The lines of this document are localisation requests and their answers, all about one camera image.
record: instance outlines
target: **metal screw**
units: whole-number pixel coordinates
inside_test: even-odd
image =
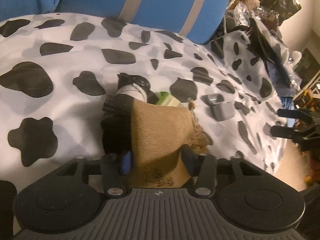
[[[110,189],[108,189],[108,194],[111,196],[119,196],[123,193],[123,190],[121,188],[118,187],[112,187]]]
[[[196,189],[196,193],[201,196],[207,196],[207,195],[211,194],[211,190],[209,190],[206,187],[199,187]]]

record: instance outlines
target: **cow print bedsheet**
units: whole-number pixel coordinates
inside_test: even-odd
[[[0,23],[0,178],[20,191],[76,156],[99,158],[102,105],[119,73],[195,100],[213,155],[276,171],[285,140],[270,127],[285,119],[245,33],[202,46],[168,31],[53,13]],[[231,102],[231,119],[212,115],[204,98],[212,93]]]

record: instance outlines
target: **wall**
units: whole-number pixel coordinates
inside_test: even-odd
[[[291,51],[306,47],[313,27],[314,0],[298,1],[302,9],[280,26],[283,41]]]
[[[313,30],[320,37],[320,0],[313,3]]]
[[[307,49],[313,55],[315,60],[320,64],[320,37],[315,31],[311,32],[310,39],[307,44]]]

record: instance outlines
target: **black spot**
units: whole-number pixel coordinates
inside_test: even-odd
[[[133,42],[133,41],[129,42],[129,47],[130,47],[130,49],[133,49],[133,50],[139,49],[143,46],[148,46],[148,44],[144,44],[144,43],[140,43],[140,42]]]
[[[250,43],[247,44],[247,50],[256,56],[256,51],[254,50],[253,46]]]
[[[258,102],[258,99],[257,99],[256,97],[254,97],[254,96],[252,96],[252,95],[250,95],[250,94],[248,94],[248,93],[246,93],[246,95],[249,96],[252,101]]]
[[[235,54],[238,56],[239,55],[239,45],[238,42],[235,42],[233,45],[233,50],[235,51]]]
[[[170,44],[168,44],[168,43],[164,42],[164,45],[167,47],[167,49],[172,50],[172,47],[171,47],[171,45],[170,45]]]
[[[266,98],[271,95],[271,92],[272,92],[272,85],[267,79],[262,78],[262,85],[259,91],[261,97]]]
[[[141,41],[142,43],[147,43],[150,40],[150,32],[142,31],[141,32]]]
[[[157,97],[157,95],[151,90],[149,90],[147,92],[147,103],[155,105],[158,101],[159,101],[159,98]]]
[[[136,57],[134,54],[122,50],[101,49],[104,58],[110,64],[134,64]]]
[[[214,52],[219,58],[224,59],[223,52],[223,38],[220,37],[216,40],[211,41],[211,50]]]
[[[222,70],[218,69],[222,75],[227,76]]]
[[[200,57],[198,54],[194,53],[193,55],[195,56],[195,59],[197,59],[197,60],[203,60],[203,58]]]
[[[164,35],[167,35],[169,36],[170,38],[174,39],[175,41],[177,42],[180,42],[182,43],[183,41],[183,38],[177,36],[176,34],[172,33],[172,32],[169,32],[169,31],[155,31],[156,33],[161,33],[161,34],[164,34]]]
[[[236,151],[236,157],[240,159],[244,159],[244,155],[241,151]]]
[[[221,91],[234,94],[236,92],[235,88],[233,85],[228,81],[228,80],[221,80],[220,83],[217,84],[217,88],[220,89]]]
[[[269,102],[266,102],[267,108],[274,114],[277,114],[277,111],[273,109],[273,107],[269,104]]]
[[[119,73],[118,74],[118,90],[126,85],[137,84],[141,88],[143,88],[146,92],[150,90],[151,85],[150,82],[139,75],[129,75],[127,73]]]
[[[102,20],[101,25],[107,30],[110,37],[117,38],[127,24],[118,19],[105,18]]]
[[[79,23],[72,31],[70,40],[71,41],[84,41],[91,33],[93,33],[96,27],[87,22]]]
[[[240,134],[241,138],[243,139],[243,141],[248,145],[248,147],[250,148],[252,153],[254,155],[256,155],[257,154],[257,150],[254,148],[254,146],[252,145],[252,143],[250,142],[250,140],[248,138],[247,127],[246,127],[246,125],[244,124],[243,121],[239,121],[238,122],[238,131],[239,131],[239,134]]]
[[[208,56],[209,59],[211,59],[211,61],[212,61],[213,63],[215,63],[213,57],[212,57],[210,54],[207,54],[207,56]]]
[[[58,139],[52,131],[52,120],[25,118],[19,128],[8,133],[8,143],[21,152],[21,162],[29,167],[38,159],[51,158],[57,148]]]
[[[41,45],[40,54],[41,56],[46,56],[51,54],[69,52],[72,48],[73,46],[66,45],[66,44],[46,42]]]
[[[193,80],[210,86],[213,78],[209,77],[208,71],[204,67],[195,67],[190,70],[193,73]]]
[[[53,91],[52,81],[46,71],[30,61],[20,62],[1,75],[0,85],[33,98],[45,97]]]
[[[169,58],[175,58],[175,57],[182,57],[182,54],[175,52],[173,50],[166,49],[164,52],[164,58],[169,59]]]
[[[202,133],[207,137],[209,141],[209,145],[213,145],[213,140],[209,134],[207,134],[205,131],[202,131]]]
[[[238,84],[242,85],[242,82],[240,81],[240,79],[238,79],[238,78],[235,77],[234,75],[228,74],[228,76],[229,76],[230,78],[232,78],[234,81],[236,81]]]
[[[30,23],[29,20],[17,19],[13,21],[7,21],[4,25],[0,27],[0,34],[7,38],[14,34],[19,28],[26,26]]]
[[[178,78],[175,83],[170,86],[170,93],[180,102],[186,103],[188,99],[197,99],[198,88],[191,80]]]
[[[237,110],[241,110],[242,113],[244,113],[244,115],[247,115],[250,113],[250,109],[247,106],[237,101],[235,101],[235,108]]]
[[[250,59],[250,64],[252,66],[256,65],[256,63],[259,61],[259,58],[258,57],[254,57],[252,59]]]
[[[35,27],[38,29],[45,29],[45,28],[51,28],[51,27],[58,27],[61,26],[61,24],[64,24],[65,21],[61,19],[53,19],[53,20],[48,20],[42,23],[41,25]]]
[[[258,133],[257,133],[257,139],[258,139],[258,143],[260,145],[260,148],[262,148],[261,138],[260,138],[260,135]]]
[[[276,137],[273,137],[270,133],[270,129],[271,129],[271,125],[266,123],[264,126],[263,126],[263,132],[265,133],[265,135],[268,135],[270,136],[273,140],[276,140]]]
[[[72,82],[82,93],[89,96],[101,96],[106,93],[91,71],[82,71]]]
[[[242,63],[242,59],[237,59],[232,63],[232,68],[233,70],[237,70],[238,67],[241,65]]]
[[[0,180],[0,236],[1,239],[13,238],[13,199],[17,195],[17,189],[9,181]]]
[[[157,70],[157,68],[159,66],[159,60],[152,58],[150,61],[151,61],[151,64],[152,64],[154,70]]]

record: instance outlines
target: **floor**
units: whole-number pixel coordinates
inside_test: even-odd
[[[304,178],[309,174],[306,156],[302,156],[296,145],[288,140],[275,177],[293,187],[297,191],[307,188]]]

